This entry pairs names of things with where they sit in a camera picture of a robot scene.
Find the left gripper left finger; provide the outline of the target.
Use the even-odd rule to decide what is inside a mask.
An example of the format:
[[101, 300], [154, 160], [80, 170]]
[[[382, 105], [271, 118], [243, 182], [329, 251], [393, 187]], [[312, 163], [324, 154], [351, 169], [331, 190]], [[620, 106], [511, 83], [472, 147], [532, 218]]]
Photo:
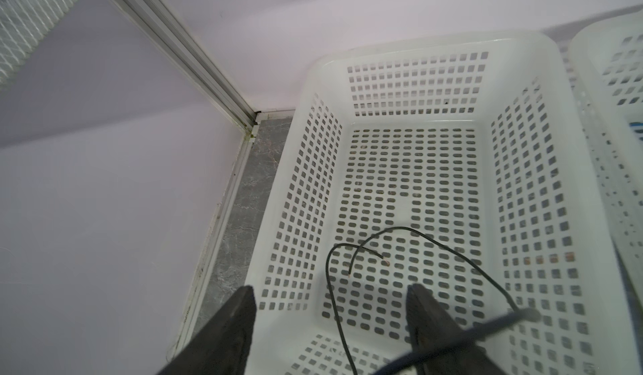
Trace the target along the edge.
[[255, 321], [253, 287], [242, 286], [160, 373], [243, 374]]

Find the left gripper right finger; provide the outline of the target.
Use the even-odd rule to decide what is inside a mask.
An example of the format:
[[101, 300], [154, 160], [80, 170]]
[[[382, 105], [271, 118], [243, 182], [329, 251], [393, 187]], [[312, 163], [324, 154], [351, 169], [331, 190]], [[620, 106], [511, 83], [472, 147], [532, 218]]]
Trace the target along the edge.
[[[412, 350], [436, 348], [462, 329], [448, 312], [420, 284], [408, 287], [406, 296], [406, 320]], [[418, 374], [502, 374], [497, 366], [475, 343], [445, 353], [426, 363], [417, 364]]]

